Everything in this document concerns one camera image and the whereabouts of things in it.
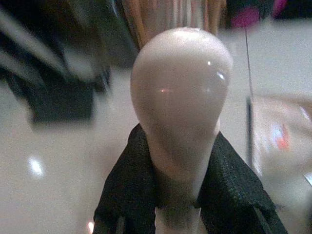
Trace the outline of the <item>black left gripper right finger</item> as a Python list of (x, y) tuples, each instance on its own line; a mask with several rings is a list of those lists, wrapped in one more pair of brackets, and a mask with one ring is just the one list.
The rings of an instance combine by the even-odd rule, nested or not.
[(258, 176), (219, 133), (198, 197), (209, 234), (285, 234)]

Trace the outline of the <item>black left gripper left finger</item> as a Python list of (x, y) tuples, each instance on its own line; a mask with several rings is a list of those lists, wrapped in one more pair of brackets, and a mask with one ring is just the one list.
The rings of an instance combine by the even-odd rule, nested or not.
[(154, 234), (157, 182), (146, 135), (137, 124), (105, 180), (94, 212), (94, 233)]

